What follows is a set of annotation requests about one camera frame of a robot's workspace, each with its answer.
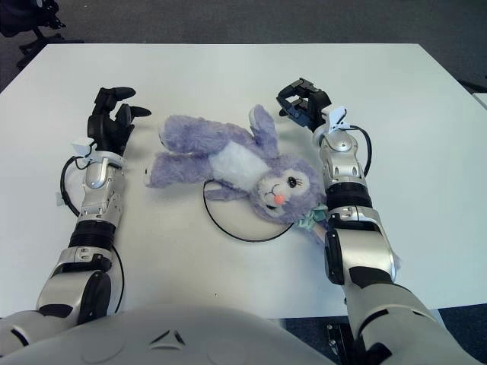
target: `plush bunny eye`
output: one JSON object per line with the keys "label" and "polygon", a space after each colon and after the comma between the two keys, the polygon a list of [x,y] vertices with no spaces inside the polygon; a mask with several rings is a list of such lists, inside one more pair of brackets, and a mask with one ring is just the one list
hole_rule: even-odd
{"label": "plush bunny eye", "polygon": [[292,176],[288,177],[288,185],[290,188],[295,188],[296,185],[298,184],[298,182],[296,181],[296,179]]}

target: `ribbon bow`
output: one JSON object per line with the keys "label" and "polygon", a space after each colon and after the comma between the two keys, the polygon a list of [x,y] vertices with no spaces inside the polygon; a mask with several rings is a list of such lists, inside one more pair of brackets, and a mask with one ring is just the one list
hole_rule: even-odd
{"label": "ribbon bow", "polygon": [[296,222],[296,225],[300,228],[304,228],[308,232],[313,230],[313,226],[320,221],[324,221],[326,218],[327,206],[323,203],[318,205],[316,208],[311,209],[307,212],[303,218]]}

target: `black cable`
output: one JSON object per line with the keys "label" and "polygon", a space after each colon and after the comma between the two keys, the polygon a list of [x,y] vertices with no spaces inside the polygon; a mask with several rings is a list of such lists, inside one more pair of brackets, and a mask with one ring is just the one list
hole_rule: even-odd
{"label": "black cable", "polygon": [[368,135],[367,131],[365,129],[362,129],[356,125],[350,125],[349,129],[341,129],[343,131],[354,131],[358,130],[362,132],[362,134],[365,137],[365,143],[367,143],[367,163],[365,164],[364,168],[364,175],[367,176],[369,169],[371,168],[371,163],[372,163],[372,142],[371,142],[371,137]]}
{"label": "black cable", "polygon": [[65,187],[66,170],[68,169],[69,165],[71,165],[77,159],[78,157],[71,156],[69,160],[67,160],[66,163],[64,164],[64,167],[62,168],[62,172],[61,172],[61,181],[59,182],[59,188],[61,190],[61,196],[64,203],[69,207],[69,209],[71,209],[71,211],[76,217],[79,217],[79,210],[76,209],[76,207],[71,202],[71,199],[69,198],[69,194],[66,191],[66,187]]}
{"label": "black cable", "polygon": [[210,210],[208,209],[208,204],[206,203],[206,197],[205,197],[205,187],[206,187],[206,184],[210,183],[211,181],[212,180],[205,181],[205,184],[203,184],[203,201],[205,202],[206,212],[208,213],[208,215],[210,216],[210,218],[212,219],[212,221],[216,225],[216,227],[220,228],[220,230],[222,230],[228,236],[233,237],[233,238],[240,240],[240,241],[244,241],[244,242],[252,242],[252,243],[266,242],[266,241],[273,240],[279,236],[282,236],[284,233],[286,233],[293,226],[294,223],[291,223],[289,225],[289,227],[287,227],[285,230],[283,230],[280,234],[278,234],[274,237],[265,238],[264,240],[248,240],[247,238],[235,236],[234,234],[232,234],[232,233],[228,232],[226,229],[224,229],[220,224],[218,224],[218,222],[216,221],[216,219],[213,218],[212,213],[210,213]]}
{"label": "black cable", "polygon": [[78,165],[78,159],[88,157],[91,154],[91,152],[93,151],[93,146],[94,146],[94,142],[91,142],[91,144],[90,144],[90,151],[84,157],[71,156],[69,158],[69,160],[66,161],[64,167],[62,168],[62,172],[61,172],[61,179],[60,179],[60,182],[59,182],[59,189],[61,190],[62,200],[69,207],[69,209],[71,209],[71,211],[73,212],[73,214],[76,217],[79,217],[79,210],[76,209],[76,207],[73,205],[73,203],[71,202],[71,199],[69,198],[69,194],[66,191],[66,187],[65,187],[66,171],[68,170],[69,165],[71,165],[73,163],[73,161],[75,162],[76,167],[78,168],[78,170],[84,170],[88,166],[90,166],[92,164],[92,162],[88,162],[83,167],[79,167],[79,165]]}
{"label": "black cable", "polygon": [[120,291],[120,298],[119,298],[119,302],[116,305],[115,312],[113,312],[113,314],[115,314],[119,311],[120,304],[122,303],[123,291],[125,290],[125,272],[123,271],[122,259],[120,258],[120,255],[114,245],[112,245],[112,249],[119,260],[120,272],[122,274],[122,290]]}
{"label": "black cable", "polygon": [[92,164],[92,162],[90,161],[86,165],[84,165],[83,167],[79,167],[79,165],[78,165],[78,159],[79,158],[81,158],[81,157],[76,157],[76,159],[75,159],[75,164],[76,164],[76,167],[78,168],[78,170],[84,170]]}

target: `white plush belly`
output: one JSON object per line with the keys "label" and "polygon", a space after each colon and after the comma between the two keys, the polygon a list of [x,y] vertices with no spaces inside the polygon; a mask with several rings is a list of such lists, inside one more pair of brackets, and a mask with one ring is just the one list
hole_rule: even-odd
{"label": "white plush belly", "polygon": [[266,162],[241,144],[230,142],[208,158],[215,179],[232,183],[236,188],[249,192],[269,171]]}

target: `purple plush bunny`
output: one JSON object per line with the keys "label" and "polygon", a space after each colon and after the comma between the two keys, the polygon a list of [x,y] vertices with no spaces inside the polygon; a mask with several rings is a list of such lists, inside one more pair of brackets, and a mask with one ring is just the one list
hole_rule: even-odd
{"label": "purple plush bunny", "polygon": [[250,129],[203,118],[170,116],[159,136],[172,153],[159,153],[145,171],[145,184],[213,179],[221,189],[210,200],[248,197],[253,210],[268,221],[292,223],[323,202],[319,176],[305,160],[279,155],[272,117],[260,105],[249,114]]}

